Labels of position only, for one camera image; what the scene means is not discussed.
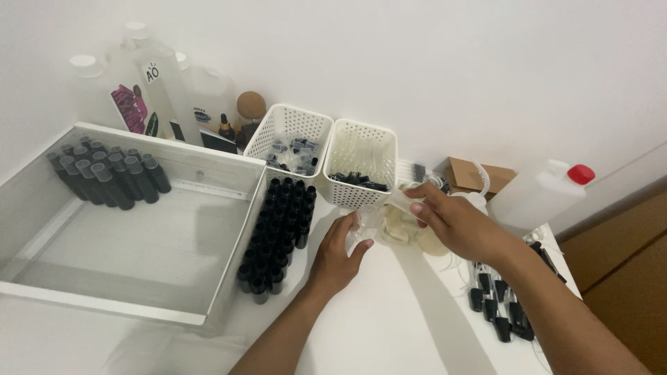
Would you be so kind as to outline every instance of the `large plastic bottle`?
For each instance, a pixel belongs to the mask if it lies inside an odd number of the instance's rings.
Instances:
[[[158,129],[168,138],[203,147],[174,50],[154,40],[143,23],[130,22],[125,27],[136,46],[127,55],[144,80],[159,118]]]
[[[589,167],[549,159],[519,173],[487,205],[489,216],[523,238],[586,197]]]
[[[145,86],[132,64],[114,61],[107,67],[90,55],[69,60],[76,76],[72,80],[77,118],[133,133],[159,135],[150,100],[142,95]]]
[[[238,113],[231,79],[213,68],[190,65],[187,56],[180,52],[176,53],[176,60],[199,126],[217,133],[223,113],[228,122],[235,123]]]

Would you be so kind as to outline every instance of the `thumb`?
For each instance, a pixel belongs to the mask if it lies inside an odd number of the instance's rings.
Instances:
[[[352,255],[350,255],[350,261],[354,264],[354,266],[359,269],[359,266],[362,263],[362,258],[364,257],[364,254],[366,254],[366,251],[370,249],[371,246],[373,246],[375,242],[371,239],[361,241],[360,243],[357,244],[357,247],[354,248],[352,251]]]
[[[425,222],[439,238],[445,234],[448,226],[438,213],[428,204],[413,203],[410,205],[410,212],[417,218]]]

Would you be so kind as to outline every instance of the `white plastic basket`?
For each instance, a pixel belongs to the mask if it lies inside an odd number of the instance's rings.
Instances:
[[[257,131],[248,142],[243,156],[265,160],[266,154],[273,145],[275,134],[281,131],[285,131],[288,137],[300,135],[310,141],[317,142],[321,149],[318,154],[314,155],[318,158],[318,163],[313,175],[305,176],[267,167],[267,177],[269,179],[291,177],[294,181],[303,180],[306,186],[310,186],[321,171],[322,164],[324,164],[323,159],[326,155],[333,126],[334,119],[327,115],[292,107],[291,105],[274,104],[269,108]]]
[[[389,197],[389,192],[334,181],[329,178],[329,174],[361,172],[362,175],[368,175],[371,181],[386,184],[387,189],[391,190],[398,181],[396,133],[350,119],[336,120],[332,133],[324,158],[325,183],[320,188],[324,199],[331,204],[352,209],[383,202]]]
[[[152,153],[173,189],[129,211],[78,200],[45,154],[82,135]],[[0,185],[0,293],[220,334],[264,171],[256,159],[76,123]]]

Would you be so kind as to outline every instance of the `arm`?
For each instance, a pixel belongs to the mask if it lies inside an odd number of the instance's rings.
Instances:
[[[317,250],[308,281],[285,311],[264,331],[229,375],[291,375],[324,306],[359,272],[373,240],[360,242],[348,257],[345,237],[355,212],[336,219]]]
[[[555,374],[649,374],[649,371],[521,240],[463,197],[430,183],[406,190],[425,198],[410,210],[457,255],[488,264],[512,287]]]

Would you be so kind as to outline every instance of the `person's left hand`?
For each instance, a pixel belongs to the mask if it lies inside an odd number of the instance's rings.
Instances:
[[[362,258],[373,240],[361,241],[348,257],[345,238],[357,212],[336,219],[319,245],[306,287],[327,300],[343,290],[359,272]]]

